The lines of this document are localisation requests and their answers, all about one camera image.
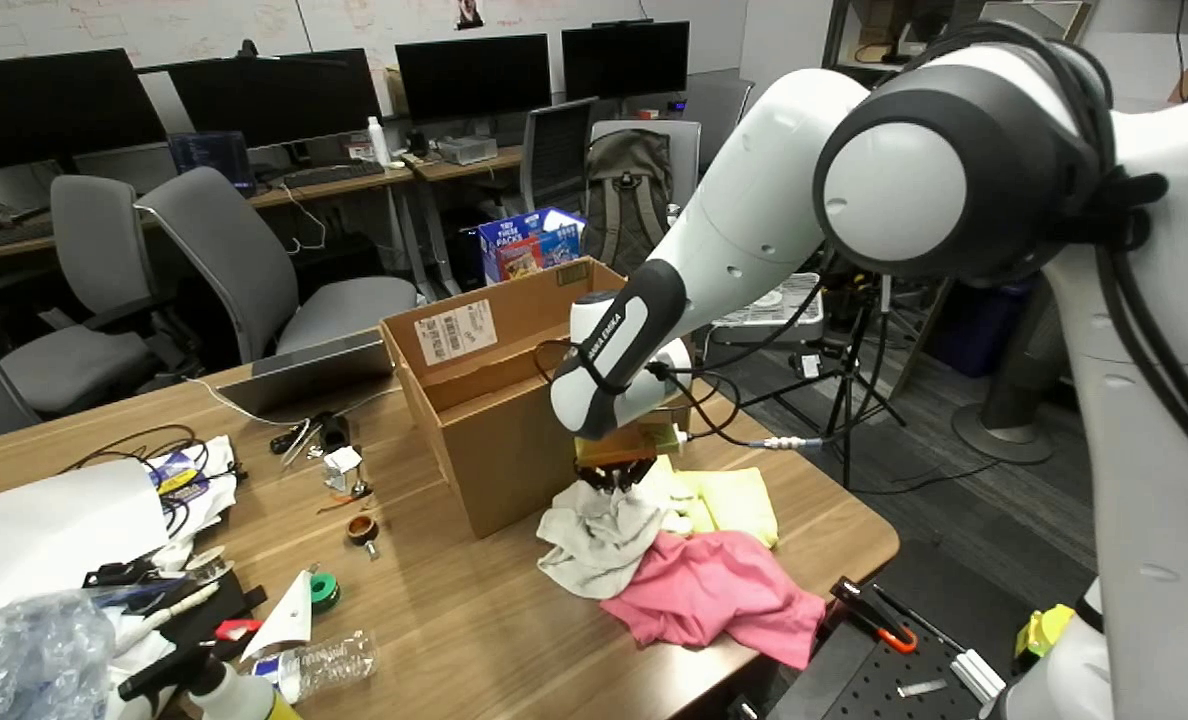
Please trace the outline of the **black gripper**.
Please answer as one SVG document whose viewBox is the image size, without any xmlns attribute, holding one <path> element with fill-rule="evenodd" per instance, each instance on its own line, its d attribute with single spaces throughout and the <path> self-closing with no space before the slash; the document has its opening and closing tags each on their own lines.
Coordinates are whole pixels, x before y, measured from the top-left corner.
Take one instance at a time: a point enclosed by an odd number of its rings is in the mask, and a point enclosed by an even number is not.
<svg viewBox="0 0 1188 720">
<path fill-rule="evenodd" d="M 600 488 L 600 493 L 626 493 L 636 488 L 657 462 L 626 462 L 626 463 L 592 463 L 592 470 L 576 470 L 576 480 Z"/>
</svg>

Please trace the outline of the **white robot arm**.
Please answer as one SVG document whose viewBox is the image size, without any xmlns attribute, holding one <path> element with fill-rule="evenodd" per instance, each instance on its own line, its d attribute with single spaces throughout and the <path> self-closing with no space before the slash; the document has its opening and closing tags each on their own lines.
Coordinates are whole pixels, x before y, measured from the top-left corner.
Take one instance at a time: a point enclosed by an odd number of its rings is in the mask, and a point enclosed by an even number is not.
<svg viewBox="0 0 1188 720">
<path fill-rule="evenodd" d="M 881 276 L 1045 276 L 1095 509 L 1095 609 L 987 720 L 1188 720 L 1188 106 L 1123 114 L 1095 55 L 953 29 L 868 88 L 779 78 L 549 381 L 555 419 L 641 416 L 659 343 L 834 250 Z"/>
</svg>

